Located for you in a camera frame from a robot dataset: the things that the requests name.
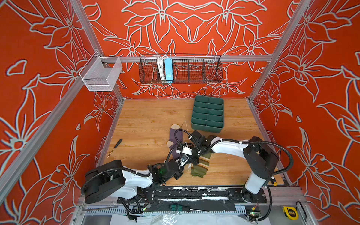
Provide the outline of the green striped sock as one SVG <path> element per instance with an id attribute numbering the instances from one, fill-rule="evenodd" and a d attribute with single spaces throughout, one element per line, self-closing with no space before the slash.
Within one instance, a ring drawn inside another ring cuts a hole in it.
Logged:
<path id="1" fill-rule="evenodd" d="M 191 176 L 203 178 L 209 170 L 211 156 L 212 153 L 200 156 L 199 163 L 197 165 L 192 165 L 191 167 Z"/>

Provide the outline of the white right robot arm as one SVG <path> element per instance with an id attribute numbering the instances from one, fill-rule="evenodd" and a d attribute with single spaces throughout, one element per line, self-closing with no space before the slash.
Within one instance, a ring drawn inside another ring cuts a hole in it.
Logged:
<path id="1" fill-rule="evenodd" d="M 260 189 L 266 186 L 272 177 L 289 171 L 294 164 L 293 157 L 286 148 L 277 143 L 263 141 L 255 136 L 245 141 L 224 139 L 217 136 L 213 139 L 191 136 L 190 140 L 195 145 L 200 156 L 212 152 L 230 154 L 246 159 L 251 169 L 251 174 L 244 187 L 246 194 L 257 195 Z M 279 156 L 270 146 L 279 148 L 288 156 L 288 166 L 278 171 L 275 170 Z"/>

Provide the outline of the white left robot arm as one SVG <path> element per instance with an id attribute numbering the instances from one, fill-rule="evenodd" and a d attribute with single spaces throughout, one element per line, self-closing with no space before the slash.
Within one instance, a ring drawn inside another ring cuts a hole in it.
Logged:
<path id="1" fill-rule="evenodd" d="M 184 162 L 171 159 L 163 164 L 151 165 L 147 170 L 135 170 L 123 166 L 120 160 L 114 160 L 86 173 L 81 194 L 85 196 L 86 204 L 97 203 L 110 196 L 130 200 L 145 190 L 159 188 L 171 178 L 179 179 L 184 166 Z"/>

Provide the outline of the purple striped sock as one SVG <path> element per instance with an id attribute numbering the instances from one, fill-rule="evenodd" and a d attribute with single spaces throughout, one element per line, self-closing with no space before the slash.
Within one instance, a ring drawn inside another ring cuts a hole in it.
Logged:
<path id="1" fill-rule="evenodd" d="M 177 160 L 183 156 L 180 150 L 178 150 L 179 147 L 178 143 L 183 142 L 183 132 L 178 131 L 179 129 L 181 129 L 181 127 L 178 124 L 173 124 L 170 127 L 169 140 L 166 144 L 167 147 L 170 149 L 170 152 L 168 153 L 167 156 L 167 160 L 170 159 L 170 156 L 172 156 L 174 160 Z"/>

